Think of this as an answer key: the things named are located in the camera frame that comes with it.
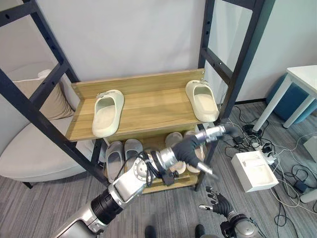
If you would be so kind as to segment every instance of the shoe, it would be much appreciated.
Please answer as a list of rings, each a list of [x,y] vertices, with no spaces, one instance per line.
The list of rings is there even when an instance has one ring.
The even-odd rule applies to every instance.
[[[183,140],[183,136],[179,132],[173,132],[169,134],[165,139],[166,147],[173,147],[176,143]],[[174,172],[177,171],[178,174],[182,174],[186,170],[186,164],[183,161],[177,162],[175,165],[169,167],[169,169]]]
[[[212,122],[218,118],[217,104],[207,82],[199,80],[189,81],[186,85],[186,94],[198,120]]]
[[[114,141],[108,146],[105,165],[106,177],[110,183],[113,183],[121,167],[124,165],[124,149],[121,141]]]
[[[200,238],[205,234],[205,227],[202,224],[198,224],[195,228],[195,238]]]
[[[192,130],[189,130],[187,131],[185,134],[184,134],[184,139],[191,136],[191,135],[196,135],[196,133]],[[196,156],[198,157],[198,159],[200,161],[204,161],[205,159],[205,153],[204,153],[204,145],[203,144],[200,144],[196,149],[195,149],[195,154]],[[192,173],[199,173],[200,170],[194,168],[193,166],[190,166],[190,165],[186,165],[187,169],[192,172]]]
[[[94,136],[107,137],[118,130],[123,104],[124,96],[119,90],[98,95],[92,128]]]
[[[152,226],[147,226],[144,231],[145,238],[157,238],[157,233],[155,228]]]
[[[141,142],[137,139],[128,139],[124,144],[124,155],[127,171],[132,168],[137,155],[143,151],[143,146]]]

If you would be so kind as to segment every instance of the power strip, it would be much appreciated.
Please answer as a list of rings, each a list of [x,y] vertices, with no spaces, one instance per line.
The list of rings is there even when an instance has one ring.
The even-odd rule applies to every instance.
[[[268,153],[263,153],[262,152],[262,149],[263,149],[263,146],[261,146],[260,144],[258,144],[257,142],[253,142],[252,143],[252,147],[255,149],[255,150],[258,150],[262,153],[263,157],[265,158],[266,162],[271,165],[274,163],[274,160],[276,158],[274,158],[273,156],[271,156],[271,153],[272,152],[268,152]]]

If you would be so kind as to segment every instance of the gray carpet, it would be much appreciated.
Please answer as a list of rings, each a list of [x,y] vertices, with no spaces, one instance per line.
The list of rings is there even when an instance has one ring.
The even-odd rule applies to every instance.
[[[239,107],[242,109],[242,119],[253,120],[261,115],[265,106],[264,103],[253,103]],[[233,109],[231,119],[234,123],[243,125],[237,116],[238,110]],[[265,130],[264,137],[289,148],[293,148],[302,135],[316,131],[317,120],[314,116],[309,116],[304,122],[292,125],[289,129],[284,129],[281,120],[275,115],[271,115],[268,120],[270,125]],[[307,138],[303,138],[300,141],[294,155],[317,171],[316,163],[302,146],[306,140]],[[220,142],[213,158],[212,166],[223,177],[214,187],[232,201],[237,211],[255,219],[269,237],[277,237],[273,218],[278,213],[278,202],[270,190],[243,192],[230,159],[223,152],[225,146],[224,142]],[[228,150],[228,154],[233,155],[234,151]],[[297,163],[289,152],[281,154],[281,158],[284,170],[289,170]],[[316,186],[314,181],[307,182]],[[211,181],[206,179],[205,185],[211,185]],[[277,185],[276,189],[281,199],[291,204],[282,186]],[[49,237],[69,216],[103,190],[104,186],[87,173],[36,183],[32,189],[28,189],[21,182],[0,177],[0,237]],[[143,195],[118,215],[100,237],[142,238],[146,225],[153,225],[157,229],[158,238],[192,238],[198,223],[203,224],[208,233],[222,237],[219,225],[225,219],[218,214],[198,209],[199,204],[208,202],[203,186],[199,192],[186,187]],[[303,206],[311,210],[312,205],[311,202]],[[316,237],[317,215],[300,207],[286,207],[286,212],[294,222],[299,237]],[[290,223],[279,228],[279,233],[281,238],[296,237]]]

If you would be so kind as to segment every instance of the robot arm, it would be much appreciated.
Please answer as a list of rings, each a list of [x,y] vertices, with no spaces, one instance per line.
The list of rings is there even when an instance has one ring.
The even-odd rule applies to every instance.
[[[231,130],[231,127],[223,125],[208,128],[184,139],[173,148],[141,153],[129,171],[69,218],[52,238],[96,237],[106,230],[107,225],[146,185],[151,185],[149,181],[159,177],[166,185],[173,184],[174,177],[169,167],[178,161],[184,161],[216,178],[211,168],[196,157],[194,150],[197,145],[217,140],[217,137],[230,133]]]
[[[220,225],[224,237],[261,238],[253,221],[247,218],[246,215],[237,213],[231,203],[220,192],[216,194],[213,191],[210,192],[211,197],[217,199],[217,203],[212,206],[199,205],[199,208],[224,215],[227,218],[227,221]]]

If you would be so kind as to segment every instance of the black metal frame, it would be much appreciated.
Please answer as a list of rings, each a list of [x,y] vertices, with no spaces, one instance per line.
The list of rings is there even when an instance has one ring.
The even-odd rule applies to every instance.
[[[226,122],[238,97],[243,81],[250,68],[253,57],[257,51],[260,39],[263,35],[267,21],[271,14],[275,0],[223,0],[252,10],[252,16],[246,32],[241,51],[238,56],[233,72],[219,59],[219,57],[208,48],[211,32],[211,21],[215,0],[206,0],[205,15],[203,22],[202,40],[198,68],[204,68],[206,61],[214,68],[221,79],[228,85],[219,117],[215,125]],[[209,145],[208,155],[205,163],[210,164],[212,156],[217,147],[217,141]],[[200,172],[195,190],[197,191],[204,179],[205,174]]]
[[[236,66],[232,72],[219,59],[219,57],[217,57],[217,55],[208,48],[215,0],[206,0],[198,68],[204,68],[205,62],[207,61],[228,85],[228,90],[225,95],[218,120],[215,124],[219,124],[226,120],[231,113],[232,107],[249,70],[275,2],[275,0],[224,1],[250,9],[253,13]],[[96,140],[92,158],[91,161],[89,161],[80,151],[76,149],[76,142],[70,142],[67,140],[67,138],[61,134],[59,130],[56,129],[53,124],[51,124],[51,122],[39,111],[45,99],[60,81],[64,73],[66,73],[71,82],[79,82],[79,79],[73,71],[62,49],[58,45],[57,40],[47,25],[36,2],[34,0],[23,0],[23,2],[24,4],[22,5],[0,12],[0,27],[24,16],[31,15],[46,43],[56,57],[58,64],[33,93],[30,99],[27,99],[0,69],[0,93],[52,142],[54,142],[100,182],[108,185],[109,183],[107,178],[103,175],[101,167],[98,166],[98,157],[104,141],[102,139]],[[217,142],[213,142],[211,144],[208,155],[205,158],[205,163],[210,164],[216,146]],[[199,189],[203,178],[204,173],[200,173],[195,190]]]
[[[65,54],[57,43],[53,33],[47,25],[39,7],[34,0],[23,0],[24,4],[1,11],[0,27],[18,20],[24,16],[31,15],[39,28],[46,43],[56,57],[58,64],[42,82],[42,84],[27,99],[24,94],[14,85],[7,75],[0,69],[0,93],[24,115],[34,126],[36,126],[52,142],[75,160],[80,166],[91,173],[104,185],[109,185],[107,178],[103,175],[102,168],[98,166],[98,158],[103,140],[95,142],[91,161],[89,161],[77,148],[76,142],[71,142],[59,132],[59,130],[39,111],[46,98],[61,77],[66,73],[71,82],[79,82],[75,72],[69,64]]]

